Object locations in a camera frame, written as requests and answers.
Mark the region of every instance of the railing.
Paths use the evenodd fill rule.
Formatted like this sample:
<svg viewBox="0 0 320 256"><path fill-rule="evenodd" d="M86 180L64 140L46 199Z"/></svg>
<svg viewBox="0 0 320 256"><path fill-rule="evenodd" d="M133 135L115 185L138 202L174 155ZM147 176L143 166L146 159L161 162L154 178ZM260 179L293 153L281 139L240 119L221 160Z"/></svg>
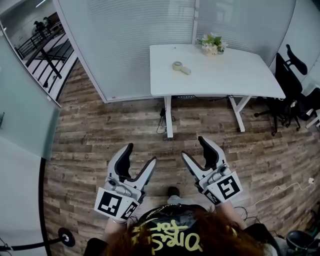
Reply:
<svg viewBox="0 0 320 256"><path fill-rule="evenodd" d="M24 42L19 48L15 48L20 58L23 60L26 56L32 53L38 46L51 35L49 29L44 29L41 33L38 32L31 36L26 42Z"/></svg>
<svg viewBox="0 0 320 256"><path fill-rule="evenodd" d="M67 63L69 57L74 52L74 49L72 48L69 39L65 35L66 32L64 31L63 27L58 28L36 49L36 51L31 55L31 57L27 60L25 64L30 73L32 73L32 75L38 81L40 81L44 73L47 71L47 68L50 66L51 71L49 68L49 70L47 71L47 73L49 72L49 74L46 74L46 79L44 80L44 78L42 78L42 86L44 88L48 88L48 93L50 93L50 91L52 90L57 78L62 79L61 71ZM46 45L57 36L59 36L60 38L57 39L48 50L45 50L44 48L46 47ZM61 44L58 44L62 39L64 39L65 41ZM35 60L38 61L38 63L36 64L36 67L31 71L31 68L29 67L32 63L35 64L35 62L33 62ZM40 66L41 69L43 68L43 70L40 71L41 73L39 76L35 75L36 71L39 69ZM48 80L52 76L53 72L55 73L55 77L53 78L52 83L49 85Z"/></svg>

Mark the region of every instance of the wrist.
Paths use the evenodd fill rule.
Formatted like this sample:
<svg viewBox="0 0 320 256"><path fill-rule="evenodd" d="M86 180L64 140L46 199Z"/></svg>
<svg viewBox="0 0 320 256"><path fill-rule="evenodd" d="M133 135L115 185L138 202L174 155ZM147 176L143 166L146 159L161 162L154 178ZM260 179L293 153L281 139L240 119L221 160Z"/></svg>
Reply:
<svg viewBox="0 0 320 256"><path fill-rule="evenodd" d="M118 224L118 225L127 225L127 222L125 221L125 222L120 222L120 221L118 221L118 220L116 220L116 219L113 219L113 218L110 218L115 224Z"/></svg>

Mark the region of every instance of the curly hair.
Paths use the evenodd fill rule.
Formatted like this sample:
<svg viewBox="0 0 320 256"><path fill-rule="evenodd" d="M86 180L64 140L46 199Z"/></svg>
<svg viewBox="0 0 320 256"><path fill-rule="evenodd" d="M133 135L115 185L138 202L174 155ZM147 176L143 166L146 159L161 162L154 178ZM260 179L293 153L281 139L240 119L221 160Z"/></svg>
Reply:
<svg viewBox="0 0 320 256"><path fill-rule="evenodd" d="M236 223L228 221L224 216L214 212L195 211L197 234L200 237L200 246L204 255L215 256L263 256L263 244L254 240ZM141 256L152 255L152 243L150 231L143 226L139 230L138 239L132 242L136 236L134 228L139 223L134 223L125 232L118 233L114 242L108 245L106 256Z"/></svg>

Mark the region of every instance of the person in background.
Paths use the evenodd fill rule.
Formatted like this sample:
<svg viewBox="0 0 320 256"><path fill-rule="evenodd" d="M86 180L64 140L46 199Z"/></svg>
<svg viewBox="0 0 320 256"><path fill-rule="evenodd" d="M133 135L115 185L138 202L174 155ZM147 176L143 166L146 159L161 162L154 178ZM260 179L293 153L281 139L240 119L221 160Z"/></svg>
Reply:
<svg viewBox="0 0 320 256"><path fill-rule="evenodd" d="M48 17L44 17L43 18L43 22L44 22L44 26L45 26L45 28L48 30L48 32L50 33L50 31L51 31L51 28L52 28L52 22L51 22L51 20L48 18Z"/></svg>
<svg viewBox="0 0 320 256"><path fill-rule="evenodd" d="M44 33L44 29L45 29L45 25L43 24L43 22L39 22L39 21L35 21L34 25L36 27L36 32L39 33L39 35L41 36L41 39L44 40L46 38L45 33Z"/></svg>
<svg viewBox="0 0 320 256"><path fill-rule="evenodd" d="M277 256L280 249L263 224L247 227L230 201L206 211L168 189L168 204L127 227L108 219L101 239L88 241L84 256Z"/></svg>

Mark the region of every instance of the power cord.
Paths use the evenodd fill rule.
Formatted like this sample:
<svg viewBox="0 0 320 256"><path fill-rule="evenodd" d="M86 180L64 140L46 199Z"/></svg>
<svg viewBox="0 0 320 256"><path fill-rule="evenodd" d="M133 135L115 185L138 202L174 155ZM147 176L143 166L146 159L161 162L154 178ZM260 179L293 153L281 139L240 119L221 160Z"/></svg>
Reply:
<svg viewBox="0 0 320 256"><path fill-rule="evenodd" d="M248 211L247 211L247 209L246 208L244 208L244 207L242 207L242 206L237 206L237 207L235 207L235 209L236 208L241 208L241 209L243 209L244 210L244 212L243 213L245 213L245 218L244 218L244 222L246 221L246 220L248 220L248 219L256 219L259 223L261 223L260 222L260 220L256 217L256 216L252 216L252 217L248 217Z"/></svg>
<svg viewBox="0 0 320 256"><path fill-rule="evenodd" d="M227 98L233 98L234 96L233 95L227 95L225 97L222 97L222 98L213 98L213 99L204 99L204 98L199 98L197 97L196 95L193 95L193 97L195 97L196 99L200 100L200 101L205 101L205 102L216 102L216 101L220 101L220 100L223 100L223 99L227 99Z"/></svg>
<svg viewBox="0 0 320 256"><path fill-rule="evenodd" d="M4 242L4 241L1 239L1 237L0 237L0 241L3 243L3 245L4 245L5 247L9 247L9 245L8 245L6 242ZM12 256L12 254L11 254L9 251L7 251L7 250L3 250L2 252L8 253L8 254L10 254L10 255Z"/></svg>
<svg viewBox="0 0 320 256"><path fill-rule="evenodd" d="M161 109L161 112L160 112L160 120L159 120L159 123L158 123L158 127L156 128L156 133L157 134L164 134L167 132L167 126L164 126L163 123L164 123L164 120L166 120L166 110L164 108ZM171 116L171 120L173 122L176 121L176 118L174 116ZM164 131L163 132L158 132L159 130L159 127L163 127L164 128Z"/></svg>
<svg viewBox="0 0 320 256"><path fill-rule="evenodd" d="M248 216L248 210L251 209L252 207L254 207L257 203L269 199L269 198L272 196L272 194L273 194L273 192L275 191L276 188L279 188L279 189L285 191L285 190L287 190L288 188L290 188L290 187L293 186L293 185L298 185L299 188L300 188L300 190L301 190L301 191L304 191L304 190L306 190L307 188L311 187L311 186L314 184L313 181L309 181L309 182L312 182L312 183L310 183L309 186L305 187L304 189L302 189L301 186L300 186L300 184L297 183L297 182L289 185L289 186L286 187L286 188L282 188L282 187L280 187L280 186L275 186L275 187L272 189L272 191L271 191L271 193L270 193L270 195L269 195L268 197L256 201L252 206L250 206L249 208L247 208L247 209L242 213L241 219L242 219L242 217L243 217L243 215L244 215L245 212L246 212L246 215Z"/></svg>

